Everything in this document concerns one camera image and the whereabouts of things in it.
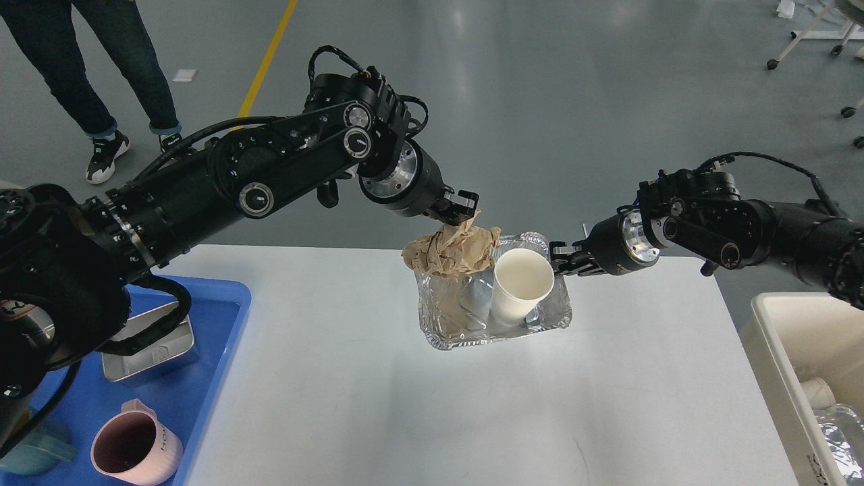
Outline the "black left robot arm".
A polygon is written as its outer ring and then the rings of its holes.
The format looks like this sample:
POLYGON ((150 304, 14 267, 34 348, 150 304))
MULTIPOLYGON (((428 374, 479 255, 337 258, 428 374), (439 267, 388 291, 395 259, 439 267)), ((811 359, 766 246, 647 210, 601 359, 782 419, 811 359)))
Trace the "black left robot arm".
POLYGON ((417 144, 426 126, 373 65, 323 45, 294 116, 239 117, 192 133, 105 198, 65 188, 2 190, 2 454, 58 406, 92 352, 133 356, 191 307, 155 276, 241 218, 263 219, 315 192, 339 202, 356 170, 368 200, 446 225, 475 217, 478 194, 444 184, 417 144))

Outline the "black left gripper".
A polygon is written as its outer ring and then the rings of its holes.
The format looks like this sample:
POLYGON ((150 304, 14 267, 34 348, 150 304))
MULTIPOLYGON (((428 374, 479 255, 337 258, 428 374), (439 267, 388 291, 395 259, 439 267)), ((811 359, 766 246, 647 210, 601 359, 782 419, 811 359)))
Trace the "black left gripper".
POLYGON ((359 179, 362 194, 401 217, 426 215, 442 223, 475 218, 479 196, 460 190, 448 192, 438 164, 417 142, 402 144, 395 169, 379 181, 359 179))

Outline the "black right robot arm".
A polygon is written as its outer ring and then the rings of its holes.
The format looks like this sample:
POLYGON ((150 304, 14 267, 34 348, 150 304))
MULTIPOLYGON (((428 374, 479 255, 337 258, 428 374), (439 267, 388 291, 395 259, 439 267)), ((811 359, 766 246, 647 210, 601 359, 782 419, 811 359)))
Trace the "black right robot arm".
POLYGON ((803 203, 744 199, 722 166, 740 151, 709 158, 695 169, 660 170, 644 181, 633 203, 596 223, 587 237, 549 243, 558 275, 634 273, 656 264, 663 249, 679 246, 703 259, 701 274, 769 265, 862 308, 862 225, 829 197, 817 175, 777 157, 753 152, 811 181, 803 203))

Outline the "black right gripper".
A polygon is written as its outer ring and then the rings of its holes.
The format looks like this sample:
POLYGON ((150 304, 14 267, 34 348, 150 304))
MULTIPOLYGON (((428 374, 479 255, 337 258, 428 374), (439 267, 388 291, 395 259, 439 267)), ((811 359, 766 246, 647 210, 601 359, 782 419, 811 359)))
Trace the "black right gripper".
POLYGON ((595 224, 584 241, 549 241, 551 261, 588 258, 589 262, 553 262, 556 275, 588 277, 620 276, 652 265, 660 258, 660 249, 648 239, 638 209, 625 209, 595 224))

